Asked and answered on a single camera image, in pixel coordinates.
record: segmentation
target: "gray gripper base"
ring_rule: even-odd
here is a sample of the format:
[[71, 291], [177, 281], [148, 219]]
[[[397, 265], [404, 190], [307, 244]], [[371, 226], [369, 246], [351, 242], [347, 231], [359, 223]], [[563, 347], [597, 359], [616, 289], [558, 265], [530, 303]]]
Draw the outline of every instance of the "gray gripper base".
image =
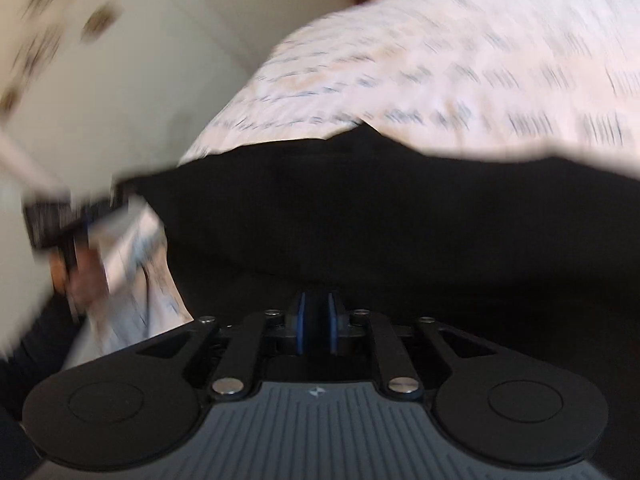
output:
[[540, 472], [500, 468], [451, 445], [422, 407], [371, 383], [264, 383], [218, 404], [181, 448], [117, 472], [51, 462], [31, 480], [606, 480], [587, 462]]

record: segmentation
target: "metal screw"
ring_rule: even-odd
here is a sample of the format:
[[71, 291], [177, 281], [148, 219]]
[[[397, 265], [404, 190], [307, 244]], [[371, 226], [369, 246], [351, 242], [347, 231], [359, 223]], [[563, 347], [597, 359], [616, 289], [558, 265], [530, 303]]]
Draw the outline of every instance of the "metal screw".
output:
[[223, 377], [211, 385], [214, 392], [220, 395], [232, 395], [241, 392], [244, 383], [235, 377]]
[[411, 377], [394, 377], [389, 381], [388, 387], [396, 394], [412, 394], [420, 388], [420, 383]]

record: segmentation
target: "gray ribbed panel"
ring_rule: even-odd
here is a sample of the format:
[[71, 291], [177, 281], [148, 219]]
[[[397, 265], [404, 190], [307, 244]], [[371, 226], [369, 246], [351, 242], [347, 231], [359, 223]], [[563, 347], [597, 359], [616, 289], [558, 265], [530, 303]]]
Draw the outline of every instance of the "gray ribbed panel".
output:
[[556, 471], [498, 468], [464, 455], [425, 411], [370, 383], [265, 383], [219, 404], [182, 448], [136, 469], [87, 473], [46, 463], [32, 480], [606, 480], [586, 462]]

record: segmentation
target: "person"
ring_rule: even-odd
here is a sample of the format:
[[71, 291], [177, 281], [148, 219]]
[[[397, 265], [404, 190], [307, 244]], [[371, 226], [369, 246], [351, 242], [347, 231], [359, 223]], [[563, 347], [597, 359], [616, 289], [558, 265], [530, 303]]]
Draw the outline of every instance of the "person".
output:
[[39, 382], [60, 371], [87, 309], [108, 294], [98, 251], [79, 248], [77, 256], [78, 268], [68, 279], [62, 262], [52, 259], [53, 294], [12, 354], [0, 360], [0, 480], [23, 479], [38, 465], [19, 424], [24, 401]]

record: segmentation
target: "white fabric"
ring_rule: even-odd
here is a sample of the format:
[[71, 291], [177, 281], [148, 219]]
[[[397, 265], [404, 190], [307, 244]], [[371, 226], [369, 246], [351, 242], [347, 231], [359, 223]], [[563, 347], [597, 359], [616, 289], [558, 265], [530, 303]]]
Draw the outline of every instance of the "white fabric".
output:
[[[182, 161], [364, 120], [431, 155], [561, 154], [638, 176], [639, 4], [377, 0], [331, 14], [281, 43]], [[159, 231], [146, 211], [110, 260], [113, 287], [135, 275]], [[170, 280], [166, 267], [161, 275]], [[164, 325], [151, 335], [188, 319], [175, 293], [153, 297]], [[135, 309], [115, 312], [110, 326], [133, 327]], [[112, 338], [104, 351], [122, 344]]]

